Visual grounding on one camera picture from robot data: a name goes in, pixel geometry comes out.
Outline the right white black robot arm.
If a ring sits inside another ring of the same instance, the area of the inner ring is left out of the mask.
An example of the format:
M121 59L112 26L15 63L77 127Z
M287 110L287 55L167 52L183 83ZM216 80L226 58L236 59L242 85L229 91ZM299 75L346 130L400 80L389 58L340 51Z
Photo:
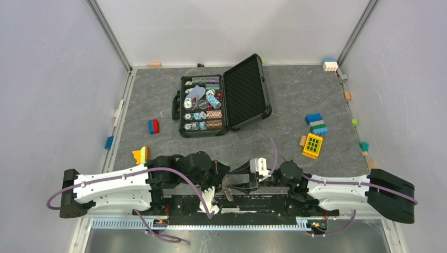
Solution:
M248 161L231 174L249 175L246 183L226 186L245 194L261 187L288 188L288 197L307 216L356 210L378 213L399 223L415 222L414 184L382 169L373 168L369 174L357 177L336 178L304 173L292 160L284 161L274 172L265 170L262 161Z

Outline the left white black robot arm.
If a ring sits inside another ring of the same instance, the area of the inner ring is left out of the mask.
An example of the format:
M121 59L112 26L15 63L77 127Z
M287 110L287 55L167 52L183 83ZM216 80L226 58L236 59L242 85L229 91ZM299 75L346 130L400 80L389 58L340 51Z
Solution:
M103 174L64 171L59 211L60 218L78 218L105 210L136 215L167 215L169 202L165 189L188 184L199 198L199 210L215 215L219 208L212 203L222 188L230 166L211 160L199 151L187 156L161 155L129 169Z

